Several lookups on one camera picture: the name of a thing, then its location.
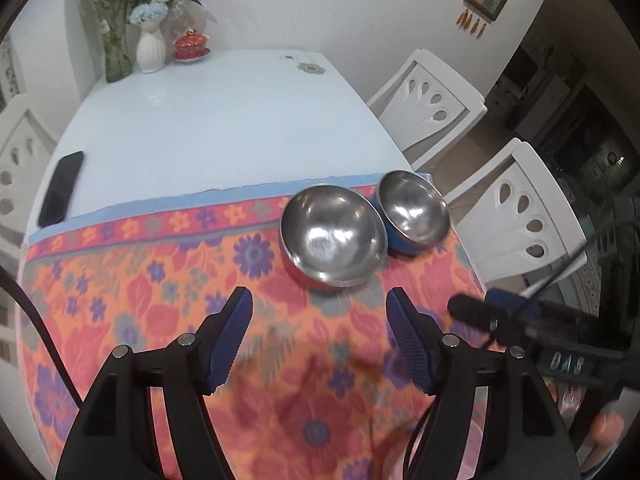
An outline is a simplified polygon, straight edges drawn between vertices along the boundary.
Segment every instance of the blue bowl exterior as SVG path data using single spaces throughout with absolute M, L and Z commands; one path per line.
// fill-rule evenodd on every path
M 406 254 L 407 256 L 415 256 L 416 254 L 420 254 L 429 249 L 429 247 L 427 246 L 422 246 L 420 244 L 412 242 L 406 236 L 401 234 L 398 229 L 395 228 L 395 226 L 389 221 L 389 218 L 386 216 L 384 210 L 382 209 L 377 193 L 372 197 L 371 203 L 380 214 L 380 218 L 382 218 L 382 221 L 385 225 L 386 238 L 388 239 L 389 249 L 399 254 Z

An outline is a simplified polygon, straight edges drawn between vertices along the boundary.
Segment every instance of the stainless steel bowl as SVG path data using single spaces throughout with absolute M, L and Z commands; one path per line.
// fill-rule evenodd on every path
M 376 192 L 389 247 L 417 254 L 441 242 L 449 233 L 449 209 L 440 193 L 421 176 L 409 171 L 387 173 Z
M 367 280 L 383 264 L 386 231 L 367 199 L 338 186 L 300 191 L 280 219 L 287 268 L 309 285 L 347 287 Z

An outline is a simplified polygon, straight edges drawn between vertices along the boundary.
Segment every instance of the metal screw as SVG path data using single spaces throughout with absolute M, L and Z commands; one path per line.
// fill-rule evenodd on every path
M 127 345 L 119 345 L 111 351 L 111 355 L 116 359 L 120 359 L 121 357 L 127 355 L 127 352 L 129 352 L 129 348 L 127 347 Z
M 460 338 L 457 335 L 445 334 L 444 336 L 442 336 L 442 342 L 445 346 L 455 348 L 460 344 Z
M 178 345 L 180 346 L 189 346 L 192 345 L 196 341 L 196 335 L 190 332 L 186 334 L 182 334 L 178 337 Z
M 516 359 L 522 359 L 524 357 L 524 349 L 520 346 L 512 346 L 509 348 L 509 353 Z

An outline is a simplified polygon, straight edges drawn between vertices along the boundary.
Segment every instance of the white table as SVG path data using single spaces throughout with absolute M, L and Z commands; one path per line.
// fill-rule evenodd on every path
M 38 230 L 56 164 L 78 151 L 85 160 L 68 218 L 207 189 L 411 171 L 324 56 L 283 50 L 213 52 L 94 89 L 53 153 L 27 236 Z

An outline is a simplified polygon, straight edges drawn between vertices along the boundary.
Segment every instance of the blue tablecloth border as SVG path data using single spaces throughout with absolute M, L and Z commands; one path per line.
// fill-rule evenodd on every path
M 424 174 L 431 181 L 431 175 Z M 271 182 L 269 184 L 257 184 L 254 186 L 235 187 L 231 189 L 209 189 L 200 193 L 181 196 L 167 196 L 149 198 L 105 207 L 98 211 L 77 216 L 65 220 L 60 224 L 46 227 L 28 238 L 28 245 L 33 245 L 45 238 L 58 234 L 75 231 L 91 225 L 103 224 L 129 218 L 154 214 L 163 211 L 177 209 L 189 209 L 207 205 L 217 205 L 228 202 L 240 202 L 242 200 L 254 200 L 270 196 L 293 195 L 305 187 L 315 184 L 334 184 L 336 186 L 356 187 L 372 186 L 380 181 L 382 174 L 331 176 L 327 178 L 315 178 L 312 180 L 295 180 L 292 182 Z

